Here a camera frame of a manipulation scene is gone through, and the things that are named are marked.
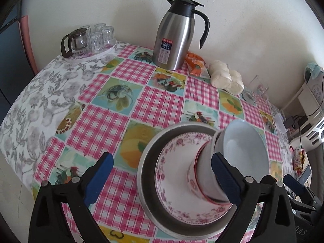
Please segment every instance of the pink checkered tablecloth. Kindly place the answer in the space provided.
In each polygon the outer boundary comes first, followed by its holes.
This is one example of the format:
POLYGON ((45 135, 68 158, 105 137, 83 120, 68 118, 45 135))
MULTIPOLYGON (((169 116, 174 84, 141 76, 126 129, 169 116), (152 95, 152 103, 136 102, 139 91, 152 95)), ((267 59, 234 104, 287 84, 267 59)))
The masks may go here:
MULTIPOLYGON (((67 171, 72 176, 81 175, 103 152, 113 154, 114 168, 90 212, 104 233, 108 231, 108 239, 119 243, 186 242, 160 231, 144 213, 137 195, 140 156, 163 128, 197 121, 199 117, 215 128, 225 129, 231 121, 243 119, 256 128, 265 142, 269 160, 282 169, 283 155, 269 104, 253 106, 239 96, 213 88, 208 82, 188 75, 186 63, 176 71, 160 69, 151 61, 151 55, 148 48, 126 45, 108 63, 90 63, 89 71, 86 64, 73 67, 82 72, 88 84, 74 96, 75 103, 62 122, 56 123, 57 129, 33 176, 36 196, 41 181, 65 183, 69 181, 67 171), (125 237, 114 238, 109 231, 125 237)), ((60 65, 67 70, 71 67, 68 63, 60 65)), ((71 230, 79 234, 68 205, 63 204, 63 209, 71 230)), ((249 226, 242 242, 249 241, 254 229, 255 225, 249 226)), ((210 243, 217 237, 187 242, 210 243)))

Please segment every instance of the orange snack bag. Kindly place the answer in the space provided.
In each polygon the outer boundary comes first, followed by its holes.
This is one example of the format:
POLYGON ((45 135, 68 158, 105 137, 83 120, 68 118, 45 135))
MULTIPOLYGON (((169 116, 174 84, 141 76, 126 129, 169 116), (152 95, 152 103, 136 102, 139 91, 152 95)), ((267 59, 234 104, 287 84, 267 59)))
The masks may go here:
POLYGON ((188 52, 187 56, 185 57, 185 61, 187 62, 189 68, 189 74, 201 78, 210 78, 208 70, 205 66, 206 63, 201 56, 188 52))

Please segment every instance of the white bowl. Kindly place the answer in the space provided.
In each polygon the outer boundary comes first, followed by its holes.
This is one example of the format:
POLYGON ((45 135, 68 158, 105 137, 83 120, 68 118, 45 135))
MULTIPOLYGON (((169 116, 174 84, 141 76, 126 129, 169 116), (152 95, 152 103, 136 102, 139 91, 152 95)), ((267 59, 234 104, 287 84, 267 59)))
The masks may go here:
POLYGON ((216 176, 212 170, 211 160, 214 154, 215 143, 221 131, 216 131, 213 138, 201 151, 197 160, 197 181, 205 196, 216 202, 229 202, 226 194, 218 184, 216 176))
POLYGON ((265 144, 255 127, 243 120, 234 120, 226 127, 214 152, 220 152, 243 176, 252 176, 257 182, 269 174, 265 144))

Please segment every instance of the teapot handle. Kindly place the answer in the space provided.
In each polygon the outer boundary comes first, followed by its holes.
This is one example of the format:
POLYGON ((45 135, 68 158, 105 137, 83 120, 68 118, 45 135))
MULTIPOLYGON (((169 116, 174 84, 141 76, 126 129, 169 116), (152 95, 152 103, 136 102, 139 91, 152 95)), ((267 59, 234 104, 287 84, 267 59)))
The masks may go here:
POLYGON ((200 39, 200 45, 199 45, 199 48, 201 49, 206 41, 207 36, 208 36, 209 27, 210 27, 209 19, 204 13, 197 11, 195 9, 192 9, 191 12, 201 16, 203 18, 203 20, 205 21, 205 30, 204 30, 204 33, 202 34, 202 37, 200 39))
POLYGON ((61 42, 61 53, 62 53, 62 57, 69 58, 69 57, 71 57, 73 55, 71 44, 72 44, 72 36, 71 36, 71 34, 68 34, 68 35, 66 35, 65 37, 62 38, 62 42, 61 42), (64 40, 67 37, 69 38, 69 40, 67 41, 67 46, 69 48, 69 51, 66 52, 65 51, 65 46, 64 46, 64 40))

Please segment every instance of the blue cloth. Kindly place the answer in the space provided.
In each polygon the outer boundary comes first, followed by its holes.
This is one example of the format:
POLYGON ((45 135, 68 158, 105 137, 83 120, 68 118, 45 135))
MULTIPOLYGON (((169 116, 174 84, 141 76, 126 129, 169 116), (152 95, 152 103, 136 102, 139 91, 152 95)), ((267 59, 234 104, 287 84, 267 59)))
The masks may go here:
POLYGON ((305 73, 307 73, 307 71, 310 72, 312 79, 315 79, 319 73, 323 72, 323 68, 321 68, 317 63, 312 62, 307 64, 305 73))

